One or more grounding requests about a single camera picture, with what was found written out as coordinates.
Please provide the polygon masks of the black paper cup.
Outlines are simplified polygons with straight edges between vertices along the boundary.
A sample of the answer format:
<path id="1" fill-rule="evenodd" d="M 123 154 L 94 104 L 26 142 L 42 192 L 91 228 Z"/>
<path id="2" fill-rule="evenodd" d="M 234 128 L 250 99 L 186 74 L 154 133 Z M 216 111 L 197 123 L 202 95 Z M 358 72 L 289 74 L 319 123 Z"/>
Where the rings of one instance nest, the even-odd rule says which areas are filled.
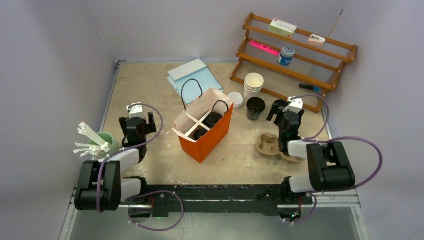
<path id="1" fill-rule="evenodd" d="M 246 103 L 246 115 L 249 120 L 256 121 L 266 109 L 265 101 L 260 97 L 251 97 Z"/>

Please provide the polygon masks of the black cup lid front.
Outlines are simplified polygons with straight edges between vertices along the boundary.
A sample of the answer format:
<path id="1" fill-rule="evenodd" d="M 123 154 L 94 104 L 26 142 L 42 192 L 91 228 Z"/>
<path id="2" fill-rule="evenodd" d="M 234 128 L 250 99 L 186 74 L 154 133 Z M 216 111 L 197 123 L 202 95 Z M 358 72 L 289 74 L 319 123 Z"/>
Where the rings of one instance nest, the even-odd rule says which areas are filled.
<path id="1" fill-rule="evenodd" d="M 199 128 L 197 129 L 194 134 L 193 134 L 193 139 L 195 141 L 198 141 L 202 136 L 204 136 L 206 133 L 208 132 L 208 130 L 204 129 L 204 128 Z"/>

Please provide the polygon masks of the black cup lid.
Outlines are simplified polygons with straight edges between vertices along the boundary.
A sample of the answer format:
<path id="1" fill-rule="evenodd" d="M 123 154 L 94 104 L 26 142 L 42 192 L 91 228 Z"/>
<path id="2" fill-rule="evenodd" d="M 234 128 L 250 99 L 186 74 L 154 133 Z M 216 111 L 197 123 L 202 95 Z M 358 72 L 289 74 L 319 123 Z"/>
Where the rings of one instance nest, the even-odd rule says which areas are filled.
<path id="1" fill-rule="evenodd" d="M 205 126 L 207 126 L 209 129 L 212 129 L 218 122 L 219 120 L 222 119 L 222 115 L 217 113 L 217 112 L 211 112 L 204 120 L 203 120 L 203 124 Z"/>
<path id="2" fill-rule="evenodd" d="M 204 129 L 204 128 L 199 128 L 197 129 L 194 134 L 193 134 L 193 139 L 195 141 L 198 141 L 202 136 L 204 136 L 206 133 L 208 132 L 208 130 Z"/>

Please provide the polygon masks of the orange paper bag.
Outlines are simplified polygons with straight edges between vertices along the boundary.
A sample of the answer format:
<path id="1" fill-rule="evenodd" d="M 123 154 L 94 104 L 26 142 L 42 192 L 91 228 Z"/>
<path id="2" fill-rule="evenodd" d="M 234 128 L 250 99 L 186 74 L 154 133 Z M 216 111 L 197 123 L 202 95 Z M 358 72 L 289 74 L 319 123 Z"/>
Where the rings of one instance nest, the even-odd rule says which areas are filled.
<path id="1" fill-rule="evenodd" d="M 228 134 L 234 102 L 216 88 L 203 91 L 198 80 L 200 95 L 186 105 L 173 121 L 174 133 L 178 136 L 181 148 L 196 162 L 202 163 L 214 148 Z"/>

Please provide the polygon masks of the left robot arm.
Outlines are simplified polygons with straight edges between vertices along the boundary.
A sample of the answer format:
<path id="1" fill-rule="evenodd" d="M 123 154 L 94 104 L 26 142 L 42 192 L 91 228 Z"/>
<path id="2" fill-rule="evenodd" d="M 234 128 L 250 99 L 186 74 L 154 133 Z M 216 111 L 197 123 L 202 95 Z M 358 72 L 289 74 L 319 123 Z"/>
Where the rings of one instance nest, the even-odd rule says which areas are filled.
<path id="1" fill-rule="evenodd" d="M 122 172 L 144 160 L 147 135 L 157 131 L 153 113 L 147 115 L 132 114 L 119 119 L 125 151 L 119 150 L 110 160 L 87 160 L 82 164 L 74 197 L 77 210 L 102 213 L 115 211 L 129 198 L 138 205 L 148 201 L 149 191 L 144 177 L 122 177 Z"/>

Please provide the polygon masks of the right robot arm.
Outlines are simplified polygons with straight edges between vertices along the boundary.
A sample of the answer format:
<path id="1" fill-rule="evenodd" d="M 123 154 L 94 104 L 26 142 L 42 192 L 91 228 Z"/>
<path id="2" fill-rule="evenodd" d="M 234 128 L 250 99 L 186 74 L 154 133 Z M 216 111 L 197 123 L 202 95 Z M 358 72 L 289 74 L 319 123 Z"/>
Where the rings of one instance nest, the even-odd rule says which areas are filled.
<path id="1" fill-rule="evenodd" d="M 267 121 L 278 127 L 278 135 L 271 137 L 276 146 L 267 145 L 268 150 L 292 163 L 307 162 L 308 172 L 290 176 L 283 180 L 280 196 L 288 204 L 294 203 L 307 192 L 338 191 L 355 185 L 356 177 L 343 144 L 307 143 L 299 135 L 304 114 L 300 99 L 290 102 L 276 100 L 272 104 Z"/>

